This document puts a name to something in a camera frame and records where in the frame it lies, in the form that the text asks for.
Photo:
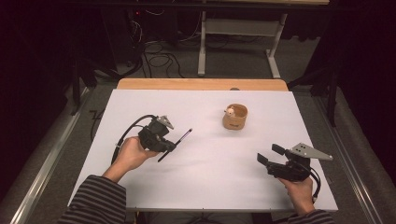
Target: person's right hand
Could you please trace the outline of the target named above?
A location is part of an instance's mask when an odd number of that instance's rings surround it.
[[[158,155],[158,152],[145,150],[138,137],[126,138],[116,160],[103,174],[104,177],[118,183],[131,170],[139,167],[145,160]]]
[[[278,178],[285,185],[294,209],[299,216],[304,216],[315,210],[312,202],[312,179],[308,177],[302,182],[290,182],[289,180]]]

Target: white table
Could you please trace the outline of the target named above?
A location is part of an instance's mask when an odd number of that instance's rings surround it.
[[[232,103],[248,109],[247,123],[241,131],[226,130],[221,124],[223,110]],[[271,150],[273,143],[285,148],[300,142],[312,146],[292,92],[288,91],[114,90],[75,191],[88,175],[105,171],[121,135],[147,114],[168,116],[175,126],[165,136],[170,141],[176,142],[189,128],[193,131],[163,161],[157,162],[161,155],[150,159],[121,180],[127,189],[129,209],[292,210],[282,184],[256,161],[257,153],[270,161],[286,161]],[[140,124],[148,123],[149,119],[145,119]],[[139,131],[133,128],[127,136]],[[316,208],[337,210],[319,162],[312,160],[311,165],[322,179]]]

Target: striped sleeve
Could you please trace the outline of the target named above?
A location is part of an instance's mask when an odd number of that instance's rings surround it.
[[[81,184],[58,223],[124,223],[125,188],[90,175]]]
[[[302,217],[291,217],[289,224],[334,224],[330,213],[323,210],[314,210]]]

